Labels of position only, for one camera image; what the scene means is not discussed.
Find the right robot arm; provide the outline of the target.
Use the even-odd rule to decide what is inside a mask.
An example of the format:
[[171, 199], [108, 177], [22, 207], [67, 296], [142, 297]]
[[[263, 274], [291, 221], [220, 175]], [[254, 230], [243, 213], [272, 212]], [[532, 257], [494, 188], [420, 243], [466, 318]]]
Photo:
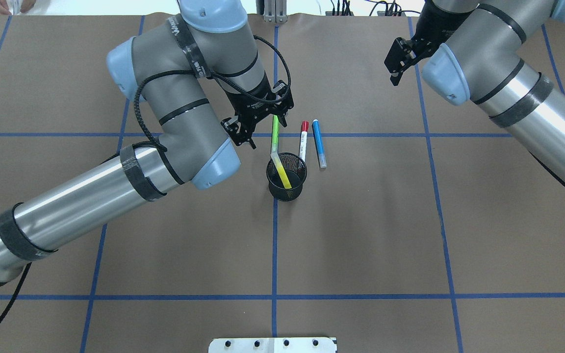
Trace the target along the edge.
[[410, 39], [384, 60], [393, 85], [421, 60], [423, 80], [446, 102], [471, 101], [565, 187], [565, 95], [516, 51], [565, 0], [427, 0]]

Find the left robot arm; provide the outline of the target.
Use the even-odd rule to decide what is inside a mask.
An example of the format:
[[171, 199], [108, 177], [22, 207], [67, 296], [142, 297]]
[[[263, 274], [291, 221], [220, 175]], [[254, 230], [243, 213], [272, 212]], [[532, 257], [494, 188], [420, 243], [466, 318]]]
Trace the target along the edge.
[[274, 115], [286, 126], [291, 81], [271, 85], [239, 0], [180, 0], [180, 12], [107, 55], [146, 140], [0, 213], [0, 287], [29, 263], [146, 202], [238, 171], [235, 147]]

